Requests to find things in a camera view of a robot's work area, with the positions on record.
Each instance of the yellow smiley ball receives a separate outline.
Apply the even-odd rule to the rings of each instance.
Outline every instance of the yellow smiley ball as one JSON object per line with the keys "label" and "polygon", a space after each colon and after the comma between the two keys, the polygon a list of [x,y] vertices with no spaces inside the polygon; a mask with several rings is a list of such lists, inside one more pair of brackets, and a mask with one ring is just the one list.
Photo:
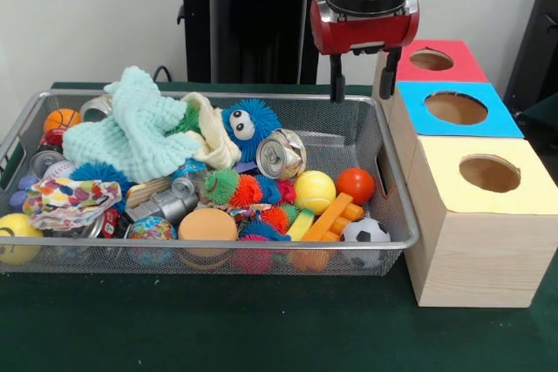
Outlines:
{"label": "yellow smiley ball", "polygon": [[295,181],[296,201],[302,209],[319,215],[325,211],[337,196],[335,183],[324,172],[310,170]]}
{"label": "yellow smiley ball", "polygon": [[[22,213],[11,213],[0,218],[0,237],[43,237],[43,232],[32,227]],[[0,246],[0,262],[23,265],[40,250],[41,246]]]}

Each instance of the yellow box top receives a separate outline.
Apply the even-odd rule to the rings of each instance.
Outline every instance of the yellow box top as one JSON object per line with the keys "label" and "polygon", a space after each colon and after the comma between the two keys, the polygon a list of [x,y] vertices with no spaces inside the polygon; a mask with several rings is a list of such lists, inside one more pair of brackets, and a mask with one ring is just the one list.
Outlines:
{"label": "yellow box top", "polygon": [[449,211],[558,214],[558,187],[526,140],[421,136],[419,141]]}

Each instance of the soccer ball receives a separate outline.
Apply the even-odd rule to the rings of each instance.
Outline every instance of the soccer ball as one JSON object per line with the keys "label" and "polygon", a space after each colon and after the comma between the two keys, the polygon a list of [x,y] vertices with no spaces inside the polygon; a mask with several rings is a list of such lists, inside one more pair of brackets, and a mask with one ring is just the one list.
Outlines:
{"label": "soccer ball", "polygon": [[[391,241],[384,226],[372,218],[362,218],[344,228],[341,241],[381,243]],[[358,269],[373,269],[382,264],[380,250],[350,250],[341,254],[349,264]]]}

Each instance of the light blue knitted cloth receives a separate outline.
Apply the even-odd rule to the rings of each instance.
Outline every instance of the light blue knitted cloth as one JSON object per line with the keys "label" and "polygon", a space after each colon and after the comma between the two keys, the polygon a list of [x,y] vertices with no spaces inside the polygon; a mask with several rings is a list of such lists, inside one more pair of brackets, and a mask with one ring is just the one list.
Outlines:
{"label": "light blue knitted cloth", "polygon": [[119,82],[105,87],[112,94],[112,115],[84,122],[64,134],[64,156],[81,166],[107,163],[133,182],[144,183],[174,172],[200,146],[186,133],[168,137],[187,104],[163,98],[149,74],[128,67]]}

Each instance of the box with hole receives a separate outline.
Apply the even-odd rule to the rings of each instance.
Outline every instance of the box with hole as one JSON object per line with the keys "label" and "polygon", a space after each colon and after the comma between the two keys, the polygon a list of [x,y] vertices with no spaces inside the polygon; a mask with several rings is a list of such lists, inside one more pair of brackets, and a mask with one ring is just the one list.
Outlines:
{"label": "box with hole", "polygon": [[558,245],[558,188],[526,140],[420,136],[408,186],[420,306],[530,305]]}
{"label": "box with hole", "polygon": [[418,135],[523,138],[489,83],[398,82],[390,128],[405,179]]}
{"label": "box with hole", "polygon": [[[378,62],[385,53],[378,53]],[[467,45],[457,39],[416,39],[401,52],[397,80],[401,82],[487,82],[488,79]],[[388,123],[394,98],[380,99]]]}

